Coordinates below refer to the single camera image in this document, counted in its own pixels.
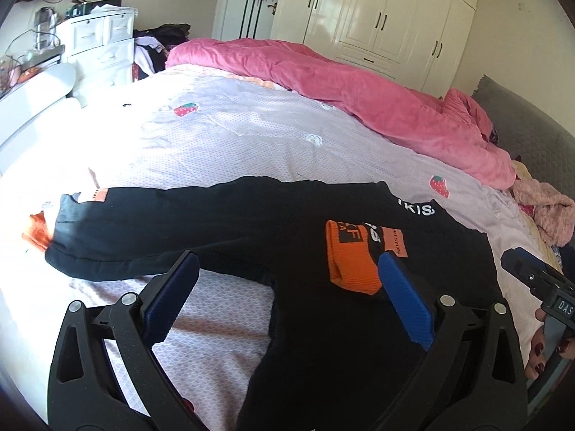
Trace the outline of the pink duvet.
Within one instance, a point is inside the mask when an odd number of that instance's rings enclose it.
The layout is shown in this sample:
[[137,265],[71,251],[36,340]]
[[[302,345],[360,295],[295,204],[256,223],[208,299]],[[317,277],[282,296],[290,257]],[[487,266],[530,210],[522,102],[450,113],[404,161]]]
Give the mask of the pink duvet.
[[172,49],[166,64],[196,64],[273,82],[335,106],[397,145],[458,168],[486,186],[505,190],[516,180],[510,155],[489,140],[493,124],[486,111],[459,89],[437,99],[278,40],[194,39]]

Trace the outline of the white drawer cabinet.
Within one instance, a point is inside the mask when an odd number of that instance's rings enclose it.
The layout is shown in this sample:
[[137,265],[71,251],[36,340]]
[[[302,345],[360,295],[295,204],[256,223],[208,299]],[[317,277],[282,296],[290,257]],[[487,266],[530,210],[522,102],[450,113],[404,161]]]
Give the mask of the white drawer cabinet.
[[133,82],[137,9],[105,5],[56,27],[63,62],[75,67],[72,95],[84,106]]

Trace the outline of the black sweatshirt with orange cuffs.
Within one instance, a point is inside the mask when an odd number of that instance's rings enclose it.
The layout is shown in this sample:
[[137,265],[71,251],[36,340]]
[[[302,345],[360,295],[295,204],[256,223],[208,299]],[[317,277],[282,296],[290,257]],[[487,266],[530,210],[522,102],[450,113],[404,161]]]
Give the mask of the black sweatshirt with orange cuffs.
[[111,188],[86,203],[64,196],[45,259],[71,277],[115,281],[165,273],[184,251],[274,291],[271,342],[241,430],[366,430],[390,405],[424,351],[383,291],[377,262],[387,251],[465,306],[502,300],[486,235],[383,182],[243,177]]

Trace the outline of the white wardrobe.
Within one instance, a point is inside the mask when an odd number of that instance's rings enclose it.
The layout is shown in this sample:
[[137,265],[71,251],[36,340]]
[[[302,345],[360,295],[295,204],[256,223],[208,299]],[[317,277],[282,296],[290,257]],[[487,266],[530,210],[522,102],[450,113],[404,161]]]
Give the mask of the white wardrobe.
[[478,0],[279,0],[271,36],[444,96]]

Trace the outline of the lilac strawberry bed sheet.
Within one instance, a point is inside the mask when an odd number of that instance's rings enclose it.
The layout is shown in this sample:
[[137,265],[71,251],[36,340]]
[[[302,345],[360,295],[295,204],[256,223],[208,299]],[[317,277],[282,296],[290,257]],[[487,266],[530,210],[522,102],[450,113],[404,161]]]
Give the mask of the lilac strawberry bed sheet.
[[[457,168],[393,144],[341,110],[279,87],[194,65],[167,69],[80,110],[44,113],[19,134],[28,146],[1,176],[1,361],[43,419],[52,353],[70,302],[115,302],[148,278],[92,283],[45,262],[20,236],[30,215],[54,222],[61,195],[98,188],[208,187],[241,176],[326,183],[385,181],[410,203],[435,199],[488,235],[523,362],[540,327],[527,288],[501,269],[508,248],[544,260],[541,237],[516,203]],[[202,272],[154,352],[211,430],[233,430],[249,378],[269,343],[271,289]]]

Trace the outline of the dark clothes pile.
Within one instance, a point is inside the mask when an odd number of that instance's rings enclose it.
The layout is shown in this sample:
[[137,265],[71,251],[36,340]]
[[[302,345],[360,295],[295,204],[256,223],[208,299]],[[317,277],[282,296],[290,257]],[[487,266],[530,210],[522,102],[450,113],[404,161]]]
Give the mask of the dark clothes pile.
[[171,50],[188,41],[190,29],[191,25],[187,23],[165,23],[151,29],[134,29],[134,81],[164,71]]

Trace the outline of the white door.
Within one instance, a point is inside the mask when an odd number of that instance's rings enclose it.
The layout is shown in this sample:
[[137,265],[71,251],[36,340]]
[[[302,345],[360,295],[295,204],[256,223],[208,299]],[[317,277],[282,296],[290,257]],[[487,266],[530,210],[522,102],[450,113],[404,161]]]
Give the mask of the white door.
[[217,0],[211,37],[269,39],[278,0]]

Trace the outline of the pink fluffy garment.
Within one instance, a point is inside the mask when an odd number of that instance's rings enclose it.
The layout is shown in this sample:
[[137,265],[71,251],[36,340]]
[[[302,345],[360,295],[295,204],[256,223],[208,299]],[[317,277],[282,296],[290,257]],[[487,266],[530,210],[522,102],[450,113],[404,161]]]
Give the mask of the pink fluffy garment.
[[549,246],[570,243],[574,234],[573,199],[535,179],[516,180],[511,191],[518,204],[532,208],[532,219]]

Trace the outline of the grey headboard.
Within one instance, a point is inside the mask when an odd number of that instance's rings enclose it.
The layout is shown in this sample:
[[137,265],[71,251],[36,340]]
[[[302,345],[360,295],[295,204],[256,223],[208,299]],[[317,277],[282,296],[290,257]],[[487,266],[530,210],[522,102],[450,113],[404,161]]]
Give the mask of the grey headboard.
[[498,146],[531,175],[574,197],[574,136],[552,117],[484,75],[473,99],[491,119]]

